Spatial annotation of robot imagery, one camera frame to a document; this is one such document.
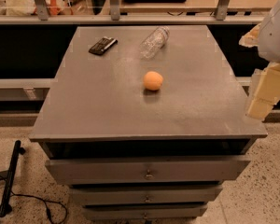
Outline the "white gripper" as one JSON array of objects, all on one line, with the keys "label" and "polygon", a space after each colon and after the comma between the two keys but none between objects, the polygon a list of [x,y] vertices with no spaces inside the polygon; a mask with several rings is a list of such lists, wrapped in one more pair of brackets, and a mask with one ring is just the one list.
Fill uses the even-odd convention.
[{"label": "white gripper", "polygon": [[280,0],[276,2],[261,25],[255,25],[243,35],[239,44],[258,46],[259,56],[269,62],[263,69],[256,69],[251,77],[245,114],[264,120],[280,101]]}]

